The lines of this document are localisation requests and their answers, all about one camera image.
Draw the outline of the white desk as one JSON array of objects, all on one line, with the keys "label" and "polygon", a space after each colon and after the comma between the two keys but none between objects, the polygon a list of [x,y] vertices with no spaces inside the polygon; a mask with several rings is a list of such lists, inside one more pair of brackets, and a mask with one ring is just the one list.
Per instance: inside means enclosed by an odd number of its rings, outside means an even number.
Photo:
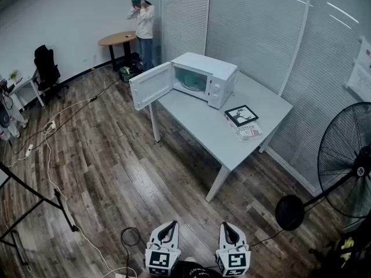
[{"label": "white desk", "polygon": [[[9,83],[13,85],[13,90],[9,93],[9,95],[11,99],[15,101],[19,110],[25,111],[25,106],[35,98],[38,99],[41,107],[44,107],[45,103],[41,97],[41,93],[38,91],[35,84],[35,80],[38,76],[37,68],[28,69],[26,70],[26,72],[20,71],[18,72],[17,76],[18,78],[15,81],[11,79],[9,80]],[[25,102],[22,98],[20,98],[20,90],[27,86],[31,86],[34,97],[30,101]]]}]

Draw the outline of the green glass bowl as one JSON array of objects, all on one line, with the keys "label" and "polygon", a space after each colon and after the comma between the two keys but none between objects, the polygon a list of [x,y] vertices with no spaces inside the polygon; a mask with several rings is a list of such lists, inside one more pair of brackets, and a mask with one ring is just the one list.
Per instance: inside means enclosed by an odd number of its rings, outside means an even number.
[{"label": "green glass bowl", "polygon": [[189,90],[200,92],[206,89],[207,77],[204,75],[186,75],[181,83]]}]

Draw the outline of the grey table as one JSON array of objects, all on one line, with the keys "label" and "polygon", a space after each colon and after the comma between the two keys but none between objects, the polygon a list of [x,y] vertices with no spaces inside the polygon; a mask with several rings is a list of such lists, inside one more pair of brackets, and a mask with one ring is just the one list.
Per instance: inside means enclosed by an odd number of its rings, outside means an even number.
[{"label": "grey table", "polygon": [[[156,141],[160,141],[157,104],[161,106],[196,139],[219,163],[221,168],[206,195],[210,202],[223,186],[230,172],[255,149],[264,152],[292,104],[252,78],[240,73],[234,89],[221,109],[204,101],[172,90],[150,104],[151,121]],[[240,141],[224,116],[227,109],[247,105],[258,117],[262,134]]]}]

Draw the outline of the black standing fan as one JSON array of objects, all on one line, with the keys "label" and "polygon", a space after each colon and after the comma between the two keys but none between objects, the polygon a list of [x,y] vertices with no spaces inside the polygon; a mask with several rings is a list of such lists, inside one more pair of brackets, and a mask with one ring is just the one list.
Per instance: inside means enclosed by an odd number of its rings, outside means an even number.
[{"label": "black standing fan", "polygon": [[279,227],[298,228],[309,210],[326,200],[341,215],[366,218],[371,211],[371,102],[350,105],[338,113],[322,136],[317,156],[320,194],[306,203],[295,195],[275,209]]}]

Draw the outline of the person's black printed clothing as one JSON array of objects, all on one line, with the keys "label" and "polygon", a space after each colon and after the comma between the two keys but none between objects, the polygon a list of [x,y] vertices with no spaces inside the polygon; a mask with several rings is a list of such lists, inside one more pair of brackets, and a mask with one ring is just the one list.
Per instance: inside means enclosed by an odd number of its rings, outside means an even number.
[{"label": "person's black printed clothing", "polygon": [[196,262],[179,261],[172,270],[170,278],[223,278],[213,269],[208,269]]}]

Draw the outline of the white microwave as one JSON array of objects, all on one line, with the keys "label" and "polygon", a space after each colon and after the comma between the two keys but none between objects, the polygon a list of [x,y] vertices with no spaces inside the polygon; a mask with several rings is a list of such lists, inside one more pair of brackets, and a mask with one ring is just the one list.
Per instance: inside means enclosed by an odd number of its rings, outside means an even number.
[{"label": "white microwave", "polygon": [[[185,88],[181,81],[186,75],[207,77],[204,91]],[[187,52],[132,78],[130,89],[137,110],[148,106],[171,90],[177,90],[206,101],[220,109],[233,92],[238,79],[238,67],[215,58]]]}]

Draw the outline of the white magazine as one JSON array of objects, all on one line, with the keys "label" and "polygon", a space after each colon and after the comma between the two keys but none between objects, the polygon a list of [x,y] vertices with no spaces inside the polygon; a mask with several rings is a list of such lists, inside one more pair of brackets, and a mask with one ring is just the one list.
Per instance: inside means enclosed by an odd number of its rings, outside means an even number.
[{"label": "white magazine", "polygon": [[237,127],[233,122],[230,122],[231,127],[234,129],[237,137],[241,141],[249,140],[251,138],[255,138],[257,136],[262,135],[262,130],[257,124],[257,122],[251,122],[246,125]]}]

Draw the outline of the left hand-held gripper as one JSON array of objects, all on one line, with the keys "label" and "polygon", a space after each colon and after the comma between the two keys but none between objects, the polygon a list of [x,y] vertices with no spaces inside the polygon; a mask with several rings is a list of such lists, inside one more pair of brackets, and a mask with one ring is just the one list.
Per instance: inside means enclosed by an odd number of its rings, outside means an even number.
[{"label": "left hand-held gripper", "polygon": [[178,248],[167,248],[156,243],[178,246],[179,223],[170,221],[154,229],[145,252],[146,271],[152,275],[169,277],[179,261],[181,251]]}]

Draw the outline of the green and black device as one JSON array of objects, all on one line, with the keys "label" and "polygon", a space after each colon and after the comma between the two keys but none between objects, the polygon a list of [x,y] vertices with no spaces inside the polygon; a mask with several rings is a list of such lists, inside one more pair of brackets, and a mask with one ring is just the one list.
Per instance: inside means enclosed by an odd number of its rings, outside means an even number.
[{"label": "green and black device", "polygon": [[124,66],[118,70],[119,78],[124,83],[129,82],[131,78],[138,76],[142,72],[143,72],[143,69],[137,66],[130,66],[130,67]]}]

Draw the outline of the black office chair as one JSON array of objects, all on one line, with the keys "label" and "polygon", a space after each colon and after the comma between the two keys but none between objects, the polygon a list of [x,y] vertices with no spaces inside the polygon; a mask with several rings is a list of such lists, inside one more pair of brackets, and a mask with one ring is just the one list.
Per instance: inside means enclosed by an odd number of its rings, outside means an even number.
[{"label": "black office chair", "polygon": [[41,45],[34,52],[34,64],[36,65],[38,76],[34,79],[38,91],[45,93],[47,100],[52,97],[61,99],[60,90],[68,89],[68,85],[58,83],[61,77],[58,65],[54,63],[54,52],[45,45]]}]

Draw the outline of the paper notices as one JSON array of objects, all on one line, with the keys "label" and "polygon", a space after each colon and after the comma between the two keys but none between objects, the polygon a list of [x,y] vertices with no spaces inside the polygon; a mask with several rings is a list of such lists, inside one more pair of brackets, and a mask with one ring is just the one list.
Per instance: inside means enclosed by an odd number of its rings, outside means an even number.
[{"label": "paper notices", "polygon": [[371,44],[364,36],[361,36],[361,47],[345,87],[371,103]]}]

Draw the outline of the black framed deer picture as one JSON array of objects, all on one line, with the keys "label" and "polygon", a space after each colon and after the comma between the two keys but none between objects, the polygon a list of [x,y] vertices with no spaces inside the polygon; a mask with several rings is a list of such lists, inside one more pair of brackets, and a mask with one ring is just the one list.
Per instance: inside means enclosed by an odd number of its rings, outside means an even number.
[{"label": "black framed deer picture", "polygon": [[227,120],[235,127],[244,126],[259,118],[247,105],[226,110],[224,113]]}]

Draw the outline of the black metal stand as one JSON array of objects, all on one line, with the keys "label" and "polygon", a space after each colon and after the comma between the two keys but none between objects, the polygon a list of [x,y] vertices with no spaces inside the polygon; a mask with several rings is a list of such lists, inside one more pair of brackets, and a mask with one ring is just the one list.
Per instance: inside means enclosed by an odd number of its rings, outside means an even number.
[{"label": "black metal stand", "polygon": [[17,220],[15,220],[14,223],[11,224],[11,226],[0,235],[0,243],[7,245],[9,247],[12,247],[16,250],[17,256],[19,258],[19,261],[22,266],[27,267],[30,264],[27,262],[27,260],[24,258],[23,254],[21,253],[20,247],[17,245],[17,241],[14,235],[18,235],[18,231],[15,230],[16,226],[22,222],[23,219],[25,219],[29,214],[31,214],[38,206],[40,206],[42,203],[47,203],[60,211],[63,212],[63,215],[67,221],[68,226],[70,227],[72,232],[78,232],[78,227],[72,223],[72,217],[69,217],[67,215],[67,206],[62,204],[61,201],[61,192],[59,192],[56,188],[54,189],[54,195],[57,199],[57,203],[53,202],[52,200],[46,198],[41,193],[37,192],[35,189],[30,187],[28,184],[26,184],[24,181],[19,179],[13,172],[9,170],[8,167],[6,167],[3,163],[0,162],[0,171],[3,172],[6,175],[6,178],[4,181],[0,184],[0,190],[10,181],[13,180],[17,182],[20,186],[22,186],[25,190],[31,192],[34,196],[38,198],[38,201],[29,208],[25,213],[23,213]]}]

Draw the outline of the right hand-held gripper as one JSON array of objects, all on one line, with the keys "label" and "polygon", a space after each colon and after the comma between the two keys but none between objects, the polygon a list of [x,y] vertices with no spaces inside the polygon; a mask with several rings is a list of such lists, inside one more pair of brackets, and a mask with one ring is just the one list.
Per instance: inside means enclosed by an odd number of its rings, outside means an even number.
[{"label": "right hand-held gripper", "polygon": [[250,267],[251,255],[245,233],[237,226],[223,222],[220,225],[219,244],[216,263],[222,276],[244,275]]}]

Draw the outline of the round wooden table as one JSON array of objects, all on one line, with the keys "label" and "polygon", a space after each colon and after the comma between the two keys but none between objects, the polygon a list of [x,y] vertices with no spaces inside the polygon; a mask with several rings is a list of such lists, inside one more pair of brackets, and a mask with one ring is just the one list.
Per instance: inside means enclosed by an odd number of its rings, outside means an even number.
[{"label": "round wooden table", "polygon": [[99,46],[108,46],[111,56],[111,64],[113,67],[113,70],[118,72],[119,68],[117,66],[117,62],[114,55],[113,46],[114,45],[123,45],[124,50],[124,63],[126,65],[132,64],[132,56],[131,56],[131,48],[130,43],[134,41],[137,38],[136,33],[134,31],[126,31],[126,32],[120,32],[116,34],[109,35],[105,38],[102,38],[98,41]]}]

